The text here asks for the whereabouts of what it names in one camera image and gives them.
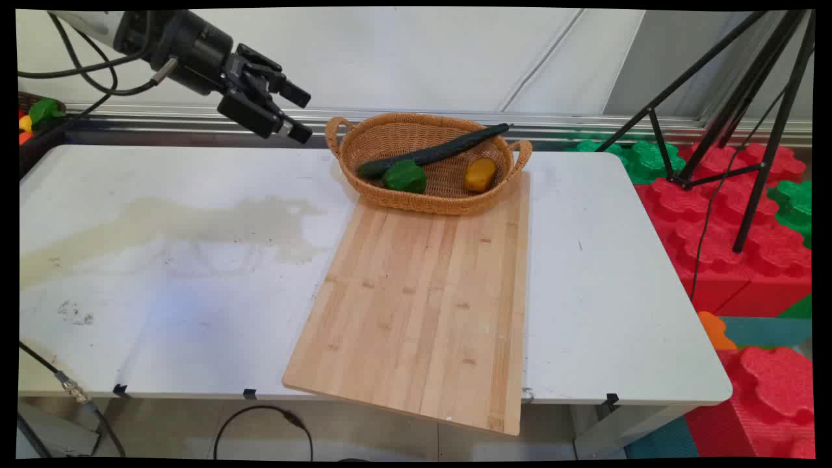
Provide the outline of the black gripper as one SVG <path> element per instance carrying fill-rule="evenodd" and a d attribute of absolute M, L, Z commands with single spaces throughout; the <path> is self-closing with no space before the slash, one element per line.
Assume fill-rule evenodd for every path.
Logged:
<path fill-rule="evenodd" d="M 283 68 L 190 10 L 155 10 L 151 25 L 151 68 L 159 71 L 170 59 L 169 78 L 202 96 L 223 95 L 218 112 L 256 136 L 281 135 L 306 144 L 313 132 L 268 98 L 258 103 L 233 88 L 245 83 L 255 90 L 278 94 L 305 109 L 311 95 L 289 80 Z"/>

